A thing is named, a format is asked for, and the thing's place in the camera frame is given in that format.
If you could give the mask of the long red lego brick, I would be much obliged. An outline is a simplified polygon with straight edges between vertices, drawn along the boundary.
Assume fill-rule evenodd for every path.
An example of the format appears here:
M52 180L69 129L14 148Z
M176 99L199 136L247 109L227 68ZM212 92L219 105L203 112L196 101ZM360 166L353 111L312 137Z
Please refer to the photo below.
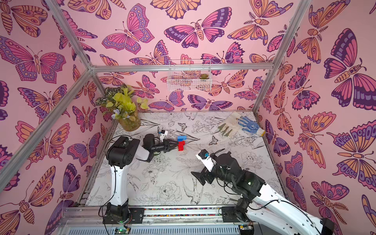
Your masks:
M185 141L178 142L178 151L184 151Z

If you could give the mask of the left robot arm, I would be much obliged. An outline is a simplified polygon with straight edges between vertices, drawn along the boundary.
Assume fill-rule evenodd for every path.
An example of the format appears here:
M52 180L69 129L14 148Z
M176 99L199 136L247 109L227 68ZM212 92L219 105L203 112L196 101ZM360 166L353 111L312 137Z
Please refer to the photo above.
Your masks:
M131 221L127 185L128 171L134 160L151 162L158 153L167 153L178 147L179 142L163 139L156 142L153 134L147 134L141 141L121 135L106 152L106 160L112 170L112 196L100 207L99 216L104 225L123 224Z

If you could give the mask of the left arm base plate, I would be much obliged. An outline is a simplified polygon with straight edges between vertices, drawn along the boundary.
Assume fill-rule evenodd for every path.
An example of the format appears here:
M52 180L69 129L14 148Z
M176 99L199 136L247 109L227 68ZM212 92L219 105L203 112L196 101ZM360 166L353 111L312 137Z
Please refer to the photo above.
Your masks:
M118 208L112 207L106 210L103 224L142 224L145 208Z

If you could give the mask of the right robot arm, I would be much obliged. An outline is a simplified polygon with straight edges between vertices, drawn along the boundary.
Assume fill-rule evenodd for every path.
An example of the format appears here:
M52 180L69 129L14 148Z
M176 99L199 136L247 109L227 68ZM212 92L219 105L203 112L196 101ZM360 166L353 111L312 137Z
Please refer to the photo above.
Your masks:
M203 149L196 157L204 168L192 175L201 185L220 180L225 189L240 196L234 207L238 220L261 223L281 235L334 234L331 220L315 217L288 201L258 175L242 169L231 152L217 155Z

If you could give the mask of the long blue lego brick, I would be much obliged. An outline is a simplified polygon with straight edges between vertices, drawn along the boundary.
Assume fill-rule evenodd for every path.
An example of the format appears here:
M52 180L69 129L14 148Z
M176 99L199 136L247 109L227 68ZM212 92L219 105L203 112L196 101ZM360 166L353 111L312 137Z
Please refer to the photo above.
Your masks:
M185 141L187 139L187 136L178 136L177 137L177 141L178 142L183 142L183 141Z

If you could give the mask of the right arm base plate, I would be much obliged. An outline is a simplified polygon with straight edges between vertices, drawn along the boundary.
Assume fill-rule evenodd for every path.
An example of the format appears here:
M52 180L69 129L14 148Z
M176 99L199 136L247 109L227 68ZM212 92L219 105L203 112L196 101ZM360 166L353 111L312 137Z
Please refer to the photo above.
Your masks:
M218 209L218 214L222 216L223 222L261 222L258 217L249 218L247 216L248 212L252 212L250 206L245 208L238 208L236 206L224 206Z

